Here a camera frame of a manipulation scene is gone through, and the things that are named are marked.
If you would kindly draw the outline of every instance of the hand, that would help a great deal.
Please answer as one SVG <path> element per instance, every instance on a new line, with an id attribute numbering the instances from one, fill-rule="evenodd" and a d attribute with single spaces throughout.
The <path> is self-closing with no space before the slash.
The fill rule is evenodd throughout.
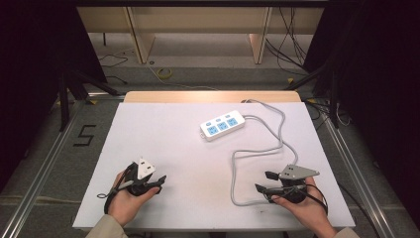
<path id="1" fill-rule="evenodd" d="M 114 181 L 114 186 L 123 172 L 119 173 Z M 124 227 L 127 223 L 134 219 L 140 207 L 151 199 L 159 191 L 158 187 L 151 188 L 148 192 L 140 196 L 131 195 L 126 189 L 120 190 L 112 199 L 108 208 L 108 214 L 113 216 L 117 222 Z"/>
<path id="2" fill-rule="evenodd" d="M 305 182 L 306 184 L 316 185 L 313 177 L 306 178 Z M 309 194 L 319 200 L 323 199 L 321 193 L 315 187 L 307 186 L 307 190 Z M 278 205 L 289 210 L 302 225 L 313 231 L 319 238 L 331 238 L 337 234 L 337 231 L 328 220 L 324 208 L 312 198 L 306 197 L 302 202 L 297 204 L 277 195 L 272 196 L 271 199 Z"/>

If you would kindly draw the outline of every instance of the gray cable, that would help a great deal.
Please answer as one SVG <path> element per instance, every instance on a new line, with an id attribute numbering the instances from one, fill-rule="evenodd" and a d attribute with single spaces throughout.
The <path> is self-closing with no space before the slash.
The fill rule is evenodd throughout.
<path id="1" fill-rule="evenodd" d="M 267 156 L 267 155 L 272 155 L 272 154 L 275 154 L 275 153 L 269 153 L 269 154 L 267 154 L 268 152 L 271 152 L 271 151 L 275 151 L 275 150 L 281 149 L 281 148 L 283 147 L 283 145 L 285 145 L 285 146 L 286 146 L 287 148 L 289 148 L 289 149 L 293 152 L 293 154 L 294 154 L 294 161 L 293 161 L 293 164 L 294 164 L 294 165 L 296 165 L 296 163 L 297 163 L 297 161 L 298 161 L 298 155 L 297 155 L 297 152 L 294 150 L 294 148 L 293 148 L 293 147 L 291 147 L 289 144 L 287 144 L 285 141 L 283 141 L 283 140 L 282 140 L 282 137 L 281 137 L 281 129 L 282 129 L 283 123 L 284 123 L 284 121 L 285 121 L 285 114 L 284 114 L 284 112 L 282 112 L 282 111 L 281 111 L 281 110 L 279 110 L 278 108 L 275 108 L 275 107 L 273 107 L 273 106 L 270 106 L 270 105 L 268 105 L 268 104 L 265 104 L 265 103 L 260 102 L 260 101 L 257 101 L 257 100 L 248 99 L 248 100 L 246 100 L 245 102 L 257 102 L 257 103 L 260 103 L 260 104 L 261 104 L 261 105 L 263 105 L 264 107 L 266 107 L 266 108 L 268 108 L 268 109 L 271 109 L 271 110 L 273 110 L 274 112 L 279 113 L 279 114 L 281 115 L 282 120 L 281 120 L 281 122 L 280 122 L 280 125 L 278 126 L 278 132 L 277 132 L 277 134 L 275 134 L 275 133 L 272 131 L 272 129 L 271 129 L 271 128 L 269 128 L 269 126 L 265 123 L 265 121 L 263 121 L 263 119 L 262 119 L 262 118 L 260 118 L 260 117 L 258 117 L 258 116 L 255 116 L 255 115 L 245 115 L 245 116 L 244 116 L 244 118 L 245 118 L 245 119 L 253 119 L 253 120 L 257 120 L 258 122 L 262 123 L 262 124 L 263 124 L 263 125 L 264 125 L 267 129 L 268 129 L 268 131 L 271 133 L 271 135 L 272 135 L 272 136 L 274 136 L 274 138 L 278 140 L 279 145 L 278 145 L 278 147 L 274 147 L 274 148 L 271 148 L 271 149 L 266 149 L 266 150 L 258 150 L 258 151 L 256 151 L 256 150 L 238 150 L 238 151 L 235 151 L 235 152 L 232 154 L 232 158 L 231 158 L 231 159 L 232 159 L 231 200 L 232 200 L 232 202 L 233 202 L 235 205 L 237 205 L 237 206 L 250 206 L 250 205 L 258 205 L 258 204 L 269 204 L 269 203 L 267 203 L 267 201 L 266 201 L 266 200 L 252 200 L 252 201 L 247 201 L 247 202 L 242 202 L 242 203 L 240 203 L 240 202 L 236 201 L 236 199 L 235 199 L 235 183 L 236 183 L 236 173 L 237 173 L 237 170 L 236 170 L 236 163 L 235 163 L 235 159 L 238 159 L 238 157 L 236 157 L 236 154 L 237 154 L 237 153 L 240 153 L 240 152 L 243 152 L 243 153 L 256 153 L 256 154 L 257 154 L 257 155 L 248 155 L 248 156 L 243 156 L 243 157 L 241 157 L 242 159 L 243 159 L 243 158 L 252 158 L 252 157 Z"/>

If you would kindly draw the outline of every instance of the white table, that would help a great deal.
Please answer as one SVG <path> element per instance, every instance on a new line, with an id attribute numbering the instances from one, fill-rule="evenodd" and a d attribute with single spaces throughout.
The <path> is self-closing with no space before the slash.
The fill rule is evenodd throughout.
<path id="1" fill-rule="evenodd" d="M 273 103 L 283 110 L 283 139 L 299 155 L 298 166 L 320 172 L 315 180 L 329 204 L 335 227 L 355 226 L 337 186 L 303 103 Z M 115 179 L 140 157 L 157 167 L 154 181 L 167 175 L 163 190 L 145 204 L 126 228 L 153 231 L 272 231 L 304 229 L 285 209 L 274 204 L 239 207 L 230 198 L 231 155 L 240 149 L 266 149 L 275 139 L 260 123 L 247 120 L 243 129 L 213 142 L 199 135 L 199 124 L 238 110 L 262 117 L 276 131 L 280 116 L 256 103 L 122 103 L 115 115 L 74 228 L 89 230 L 103 215 L 107 192 Z M 268 157 L 237 160 L 238 201 L 263 199 L 255 183 L 280 186 L 265 171 L 281 172 L 293 161 L 288 149 Z"/>

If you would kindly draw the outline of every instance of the sleeve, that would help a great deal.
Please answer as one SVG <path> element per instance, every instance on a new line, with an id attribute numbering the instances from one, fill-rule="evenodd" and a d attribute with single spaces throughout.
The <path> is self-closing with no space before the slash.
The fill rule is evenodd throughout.
<path id="1" fill-rule="evenodd" d="M 123 227 L 110 215 L 103 215 L 86 238 L 127 238 Z"/>
<path id="2" fill-rule="evenodd" d="M 359 238 L 359 235 L 350 228 L 344 228 L 334 238 Z"/>

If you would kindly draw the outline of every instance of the white power strip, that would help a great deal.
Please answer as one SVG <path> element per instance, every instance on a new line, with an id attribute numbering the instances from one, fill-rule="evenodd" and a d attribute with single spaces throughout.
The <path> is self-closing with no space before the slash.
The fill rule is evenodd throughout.
<path id="1" fill-rule="evenodd" d="M 200 125 L 201 137 L 213 141 L 236 131 L 245 125 L 244 117 L 238 111 L 231 111 Z"/>

